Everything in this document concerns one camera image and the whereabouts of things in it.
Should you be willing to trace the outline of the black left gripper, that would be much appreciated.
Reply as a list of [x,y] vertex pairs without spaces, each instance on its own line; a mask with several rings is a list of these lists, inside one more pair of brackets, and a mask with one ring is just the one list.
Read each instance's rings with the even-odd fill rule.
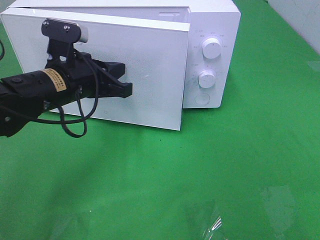
[[73,67],[65,69],[67,80],[77,100],[89,98],[127,98],[133,94],[131,82],[110,83],[110,74],[116,79],[125,74],[126,65],[93,59],[89,53],[74,51]]

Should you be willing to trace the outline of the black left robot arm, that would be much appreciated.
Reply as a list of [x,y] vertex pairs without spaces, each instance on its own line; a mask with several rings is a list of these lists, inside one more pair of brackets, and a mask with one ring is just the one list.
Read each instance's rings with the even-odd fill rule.
[[0,135],[11,137],[35,122],[60,125],[73,138],[84,136],[100,98],[133,94],[132,83],[119,80],[125,68],[74,50],[65,61],[49,60],[45,69],[2,78]]

